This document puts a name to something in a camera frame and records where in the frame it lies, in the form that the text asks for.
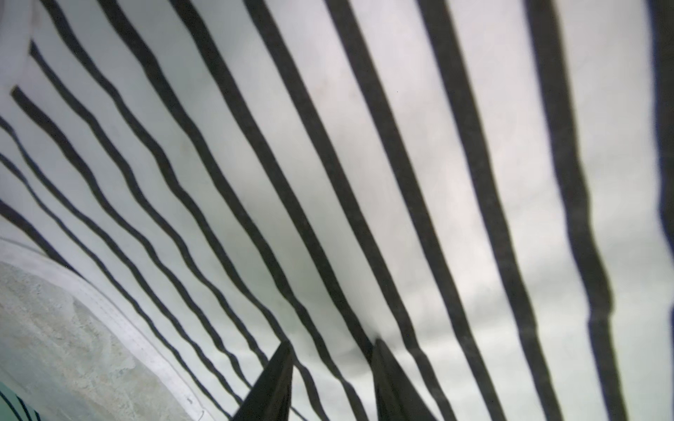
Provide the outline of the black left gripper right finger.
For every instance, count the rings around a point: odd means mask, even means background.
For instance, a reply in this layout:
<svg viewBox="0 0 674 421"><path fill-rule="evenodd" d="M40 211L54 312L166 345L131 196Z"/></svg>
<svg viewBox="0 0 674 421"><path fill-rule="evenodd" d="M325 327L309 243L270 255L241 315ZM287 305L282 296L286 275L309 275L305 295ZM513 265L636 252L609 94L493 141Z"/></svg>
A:
<svg viewBox="0 0 674 421"><path fill-rule="evenodd" d="M435 420L435 416L381 339L377 339L374 345L371 370L379 421Z"/></svg>

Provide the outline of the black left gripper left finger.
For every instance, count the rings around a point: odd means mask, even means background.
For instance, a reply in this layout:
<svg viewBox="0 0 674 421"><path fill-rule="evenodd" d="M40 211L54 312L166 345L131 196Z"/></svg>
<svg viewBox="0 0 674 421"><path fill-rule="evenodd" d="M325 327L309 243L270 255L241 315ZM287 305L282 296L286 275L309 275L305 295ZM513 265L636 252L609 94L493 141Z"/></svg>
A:
<svg viewBox="0 0 674 421"><path fill-rule="evenodd" d="M288 421L293 366L291 344L282 342L233 416L233 421Z"/></svg>

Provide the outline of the black white striped tank top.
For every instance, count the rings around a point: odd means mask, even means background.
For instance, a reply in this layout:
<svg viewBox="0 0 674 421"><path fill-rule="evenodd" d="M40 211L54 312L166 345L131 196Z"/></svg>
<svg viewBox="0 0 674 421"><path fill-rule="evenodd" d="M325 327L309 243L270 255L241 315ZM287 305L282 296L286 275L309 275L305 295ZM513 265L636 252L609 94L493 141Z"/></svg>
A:
<svg viewBox="0 0 674 421"><path fill-rule="evenodd" d="M670 420L673 4L4 1L1 259L195 420Z"/></svg>

